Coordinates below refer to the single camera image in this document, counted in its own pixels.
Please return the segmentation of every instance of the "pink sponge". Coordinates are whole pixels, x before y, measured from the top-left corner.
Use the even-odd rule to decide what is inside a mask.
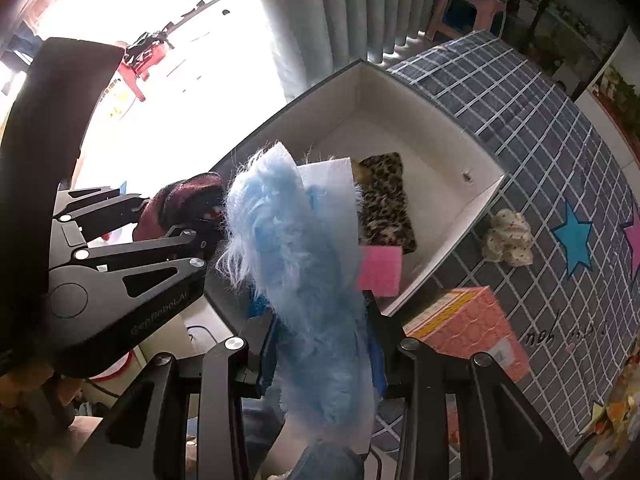
[[[360,290],[371,290],[377,298],[397,296],[402,274],[402,247],[361,246],[362,268],[358,277]]]

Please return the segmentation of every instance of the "beige scrunchie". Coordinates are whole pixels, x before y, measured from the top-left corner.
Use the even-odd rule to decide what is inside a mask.
[[[522,213],[501,209],[491,218],[482,241],[482,256],[490,262],[505,261],[512,267],[533,263],[533,234]]]

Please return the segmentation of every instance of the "pink star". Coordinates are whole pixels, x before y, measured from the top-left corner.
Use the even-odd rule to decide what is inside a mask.
[[[626,241],[631,247],[631,279],[634,279],[638,267],[640,267],[640,216],[638,210],[634,208],[634,219],[627,227],[622,229],[625,233]]]

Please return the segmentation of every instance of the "leopard print fabric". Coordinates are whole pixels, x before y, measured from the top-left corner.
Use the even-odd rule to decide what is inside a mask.
[[[362,186],[364,241],[369,245],[402,246],[404,254],[416,249],[414,230],[406,212],[399,153],[374,155],[361,162],[373,173],[372,183]]]

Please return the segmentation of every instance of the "blue star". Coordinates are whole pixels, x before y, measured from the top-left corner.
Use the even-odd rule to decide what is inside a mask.
[[[580,222],[575,216],[568,200],[564,200],[565,220],[564,224],[551,229],[558,241],[564,245],[566,256],[566,276],[569,277],[578,264],[583,264],[591,270],[591,255],[587,240],[593,227],[593,222]]]

